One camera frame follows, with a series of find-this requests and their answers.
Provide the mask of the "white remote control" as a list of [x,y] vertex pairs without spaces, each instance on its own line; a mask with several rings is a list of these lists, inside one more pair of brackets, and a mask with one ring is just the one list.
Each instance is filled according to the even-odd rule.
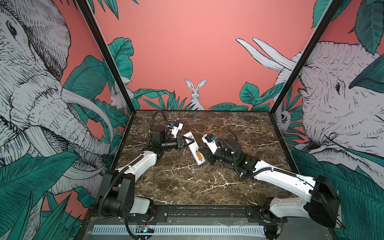
[[[194,138],[192,132],[188,132],[188,133],[184,134],[183,136],[190,137],[190,138]],[[195,161],[196,161],[196,163],[197,163],[198,166],[200,166],[200,165],[202,165],[203,163],[206,162],[205,157],[204,157],[203,154],[200,152],[200,148],[199,148],[199,146],[198,146],[198,144],[197,144],[197,142],[196,142],[196,139],[195,139],[195,143],[194,143],[194,144],[191,144],[191,145],[188,146],[188,147],[189,147],[189,149],[190,149],[190,151],[191,151],[191,153],[192,153],[192,155],[193,155],[193,157],[194,157],[194,159],[195,159]],[[197,152],[197,151],[199,151],[199,152],[201,153],[201,155],[202,155],[202,157],[203,157],[203,160],[202,160],[202,161],[199,161],[199,159],[198,159],[198,157],[197,157],[197,155],[196,155],[196,152]]]

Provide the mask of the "orange battery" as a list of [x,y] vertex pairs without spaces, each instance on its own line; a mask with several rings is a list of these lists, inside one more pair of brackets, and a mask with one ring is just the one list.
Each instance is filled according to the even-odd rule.
[[196,155],[197,155],[199,161],[203,160],[203,157],[202,157],[202,155],[201,155],[201,153],[199,151],[196,152]]

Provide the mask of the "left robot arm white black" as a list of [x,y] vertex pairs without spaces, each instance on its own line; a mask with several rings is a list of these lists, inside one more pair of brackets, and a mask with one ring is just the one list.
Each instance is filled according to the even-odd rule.
[[157,125],[150,130],[150,140],[140,155],[118,169],[106,171],[97,196],[98,215],[101,219],[126,218],[137,215],[142,221],[151,221],[155,214],[154,201],[135,196],[136,181],[161,159],[165,151],[183,149],[195,141],[178,135],[183,124]]

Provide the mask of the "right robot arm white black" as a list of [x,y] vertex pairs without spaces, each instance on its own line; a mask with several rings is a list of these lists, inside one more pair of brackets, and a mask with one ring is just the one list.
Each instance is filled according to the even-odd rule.
[[264,181],[294,195],[292,199],[267,200],[262,211],[272,217],[310,218],[316,223],[334,228],[338,221],[340,199],[336,188],[326,177],[316,178],[292,173],[268,164],[256,156],[246,155],[236,139],[218,139],[211,134],[202,138],[205,147],[200,153],[212,165],[229,163],[242,179]]

